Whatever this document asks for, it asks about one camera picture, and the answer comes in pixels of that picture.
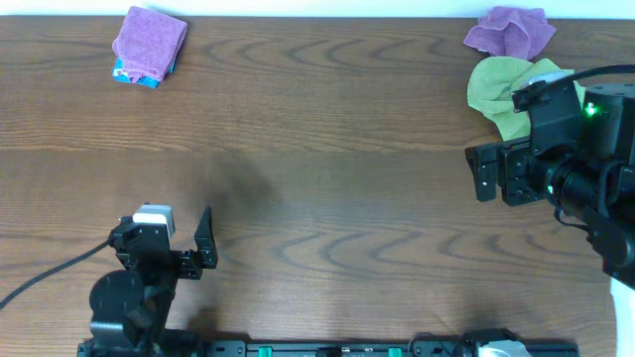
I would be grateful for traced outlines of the purple microfiber cloth with label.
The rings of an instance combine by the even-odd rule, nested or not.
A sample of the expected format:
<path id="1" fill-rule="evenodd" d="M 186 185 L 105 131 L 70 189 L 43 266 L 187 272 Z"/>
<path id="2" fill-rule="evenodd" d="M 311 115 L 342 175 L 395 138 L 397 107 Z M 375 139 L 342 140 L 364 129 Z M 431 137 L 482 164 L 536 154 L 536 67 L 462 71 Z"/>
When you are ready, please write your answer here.
<path id="1" fill-rule="evenodd" d="M 132 6 L 112 50 L 130 76 L 142 74 L 163 80 L 176 61 L 187 29 L 185 21 Z"/>

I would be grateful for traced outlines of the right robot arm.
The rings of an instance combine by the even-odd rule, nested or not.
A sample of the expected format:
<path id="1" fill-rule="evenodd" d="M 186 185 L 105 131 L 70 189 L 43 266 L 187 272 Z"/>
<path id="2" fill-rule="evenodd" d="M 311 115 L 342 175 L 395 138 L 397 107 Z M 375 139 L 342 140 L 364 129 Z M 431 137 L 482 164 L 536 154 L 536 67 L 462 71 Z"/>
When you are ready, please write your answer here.
<path id="1" fill-rule="evenodd" d="M 602 84 L 578 96 L 571 80 L 512 95 L 530 118 L 526 137 L 470 147 L 476 197 L 510 206 L 547 200 L 575 217 L 610 277 L 616 353 L 634 353 L 634 87 Z"/>

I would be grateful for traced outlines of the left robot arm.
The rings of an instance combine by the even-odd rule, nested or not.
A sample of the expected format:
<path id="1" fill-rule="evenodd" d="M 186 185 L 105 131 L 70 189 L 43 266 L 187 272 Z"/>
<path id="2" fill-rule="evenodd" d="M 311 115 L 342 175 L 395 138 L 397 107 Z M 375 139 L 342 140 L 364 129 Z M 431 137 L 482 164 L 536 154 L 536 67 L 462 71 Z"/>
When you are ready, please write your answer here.
<path id="1" fill-rule="evenodd" d="M 203 212 L 194 232 L 193 250 L 171 248 L 176 231 L 168 205 L 141 205 L 122 216 L 108 245 L 122 268 L 100 278 L 89 305 L 92 338 L 77 347 L 82 356 L 205 356 L 204 343 L 186 330 L 166 323 L 180 280 L 198 280 L 217 267 L 212 210 Z"/>

